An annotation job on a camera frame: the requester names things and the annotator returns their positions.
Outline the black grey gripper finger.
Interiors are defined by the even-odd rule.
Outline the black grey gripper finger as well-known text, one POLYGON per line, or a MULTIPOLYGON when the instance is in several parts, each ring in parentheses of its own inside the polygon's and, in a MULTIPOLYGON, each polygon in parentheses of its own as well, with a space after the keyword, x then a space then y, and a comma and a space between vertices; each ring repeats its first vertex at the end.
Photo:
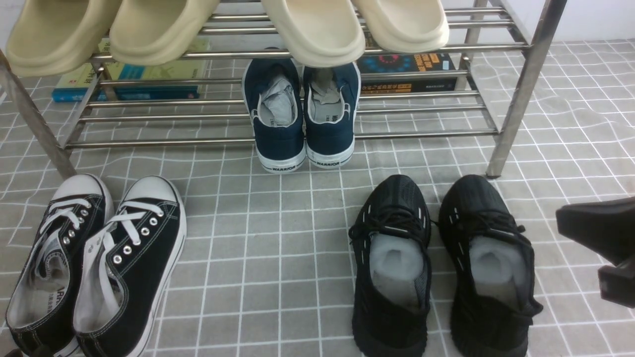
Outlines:
POLYGON ((635 198, 577 203, 556 210, 558 233, 615 266, 635 249, 635 198))

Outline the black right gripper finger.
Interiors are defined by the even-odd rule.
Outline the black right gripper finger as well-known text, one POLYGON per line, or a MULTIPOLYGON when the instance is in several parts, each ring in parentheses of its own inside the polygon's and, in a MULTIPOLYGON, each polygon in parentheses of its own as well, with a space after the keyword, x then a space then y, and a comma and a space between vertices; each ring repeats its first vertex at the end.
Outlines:
POLYGON ((635 262, 625 260, 617 266, 603 266, 597 271, 603 300, 633 309, 635 307, 635 262))

